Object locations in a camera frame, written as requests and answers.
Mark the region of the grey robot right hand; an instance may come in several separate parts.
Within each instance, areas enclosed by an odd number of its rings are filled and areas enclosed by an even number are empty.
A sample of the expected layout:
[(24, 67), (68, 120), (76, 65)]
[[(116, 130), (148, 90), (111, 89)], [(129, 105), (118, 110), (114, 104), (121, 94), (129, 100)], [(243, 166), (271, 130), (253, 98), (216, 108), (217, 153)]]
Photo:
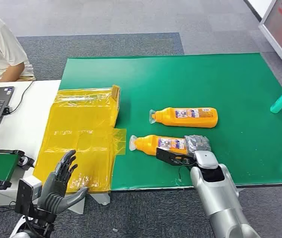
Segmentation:
[(187, 135), (183, 139), (173, 139), (177, 145), (183, 145), (184, 152), (175, 152), (172, 148), (159, 146), (156, 158), (172, 166), (197, 167), (196, 151), (211, 151), (209, 140), (202, 135)]

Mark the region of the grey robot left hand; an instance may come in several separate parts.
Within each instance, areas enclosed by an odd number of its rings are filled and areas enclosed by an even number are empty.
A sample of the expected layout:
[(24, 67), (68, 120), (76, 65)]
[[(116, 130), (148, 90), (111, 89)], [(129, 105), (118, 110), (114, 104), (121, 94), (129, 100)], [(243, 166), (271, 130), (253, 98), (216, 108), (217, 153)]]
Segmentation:
[(72, 165), (76, 159), (75, 154), (76, 150), (65, 153), (55, 169), (48, 176), (37, 202), (38, 208), (57, 215), (85, 197), (88, 190), (86, 186), (81, 187), (70, 196), (65, 196), (69, 180), (78, 166)]

